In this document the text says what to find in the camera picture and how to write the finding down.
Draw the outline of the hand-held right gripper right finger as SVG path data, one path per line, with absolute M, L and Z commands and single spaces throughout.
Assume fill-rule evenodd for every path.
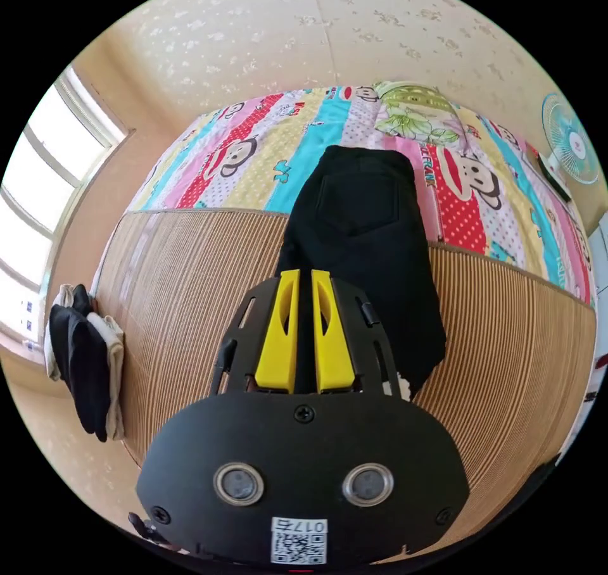
M 349 391 L 355 373 L 329 272 L 311 271 L 317 390 Z

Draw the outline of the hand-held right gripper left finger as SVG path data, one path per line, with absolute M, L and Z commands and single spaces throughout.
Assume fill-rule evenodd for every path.
M 300 271 L 283 271 L 277 280 L 255 371 L 255 382 L 263 390 L 293 391 L 296 379 Z

